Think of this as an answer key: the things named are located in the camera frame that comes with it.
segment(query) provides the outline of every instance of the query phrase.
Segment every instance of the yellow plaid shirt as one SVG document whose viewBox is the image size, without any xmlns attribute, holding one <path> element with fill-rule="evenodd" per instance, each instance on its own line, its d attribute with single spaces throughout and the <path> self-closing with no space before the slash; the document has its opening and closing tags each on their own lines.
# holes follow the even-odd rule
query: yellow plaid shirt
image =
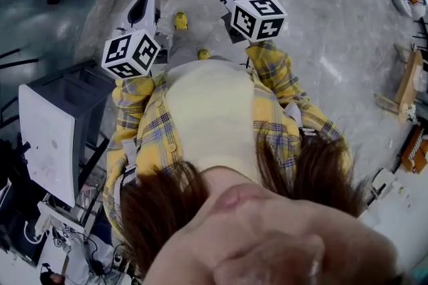
<svg viewBox="0 0 428 285">
<path fill-rule="evenodd" d="M 271 41 L 251 46 L 246 53 L 254 65 L 251 72 L 254 82 L 254 136 L 263 126 L 271 145 L 278 145 L 281 169 L 285 173 L 293 172 L 300 152 L 300 132 L 295 121 L 284 114 L 283 108 L 287 104 L 295 102 L 298 105 L 305 128 L 313 128 L 330 140 L 338 139 L 340 134 L 333 122 L 310 103 L 305 91 L 299 87 L 288 54 L 277 50 Z M 117 178 L 127 165 L 122 140 L 135 140 L 138 151 L 136 170 L 140 174 L 149 173 L 154 165 L 161 169 L 169 167 L 183 157 L 183 150 L 165 100 L 168 88 L 164 73 L 155 79 L 117 80 L 116 85 L 113 99 L 120 111 L 107 154 L 104 208 L 110 223 L 119 233 L 113 191 Z"/>
</svg>

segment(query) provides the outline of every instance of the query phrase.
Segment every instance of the shirt button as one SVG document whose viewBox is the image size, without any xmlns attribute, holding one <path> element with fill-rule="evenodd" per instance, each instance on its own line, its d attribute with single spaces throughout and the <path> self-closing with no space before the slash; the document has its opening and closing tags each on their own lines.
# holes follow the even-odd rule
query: shirt button
<svg viewBox="0 0 428 285">
<path fill-rule="evenodd" d="M 168 150 L 172 153 L 177 150 L 177 145 L 175 143 L 170 143 L 168 146 Z"/>
</svg>

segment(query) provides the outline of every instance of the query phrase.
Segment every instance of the yellow shoe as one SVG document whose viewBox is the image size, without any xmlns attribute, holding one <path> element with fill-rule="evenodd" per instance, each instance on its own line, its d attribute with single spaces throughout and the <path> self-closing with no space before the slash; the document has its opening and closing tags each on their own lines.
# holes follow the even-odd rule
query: yellow shoe
<svg viewBox="0 0 428 285">
<path fill-rule="evenodd" d="M 204 48 L 202 50 L 199 50 L 199 52 L 198 52 L 198 60 L 206 60 L 209 57 L 211 57 L 211 55 L 209 54 L 209 51 L 207 49 Z"/>
<path fill-rule="evenodd" d="M 177 13 L 175 15 L 174 25 L 175 25 L 175 30 L 178 30 L 178 29 L 188 30 L 186 14 L 184 14 L 182 11 Z"/>
</svg>

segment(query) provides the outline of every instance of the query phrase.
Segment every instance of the brown hair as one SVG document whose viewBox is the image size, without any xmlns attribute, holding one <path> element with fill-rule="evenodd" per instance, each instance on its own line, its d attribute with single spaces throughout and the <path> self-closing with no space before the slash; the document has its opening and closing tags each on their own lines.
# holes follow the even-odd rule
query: brown hair
<svg viewBox="0 0 428 285">
<path fill-rule="evenodd" d="M 266 135 L 257 139 L 257 161 L 265 188 L 290 199 L 305 199 L 353 216 L 360 213 L 362 185 L 352 187 L 352 170 L 346 172 L 342 140 L 311 136 L 302 141 L 297 171 L 284 174 Z M 168 239 L 196 215 L 208 198 L 207 186 L 188 162 L 139 175 L 122 190 L 122 234 L 132 262 L 144 275 Z"/>
</svg>

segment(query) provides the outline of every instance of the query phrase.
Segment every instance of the white cube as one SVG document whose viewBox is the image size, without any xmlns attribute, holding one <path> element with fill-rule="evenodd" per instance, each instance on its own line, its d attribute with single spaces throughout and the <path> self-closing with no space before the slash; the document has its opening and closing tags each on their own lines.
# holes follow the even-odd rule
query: white cube
<svg viewBox="0 0 428 285">
<path fill-rule="evenodd" d="M 280 34 L 287 16 L 278 0 L 234 2 L 231 25 L 251 42 L 272 39 Z"/>
<path fill-rule="evenodd" d="M 106 41 L 102 68 L 118 79 L 148 75 L 161 47 L 145 29 Z"/>
</svg>

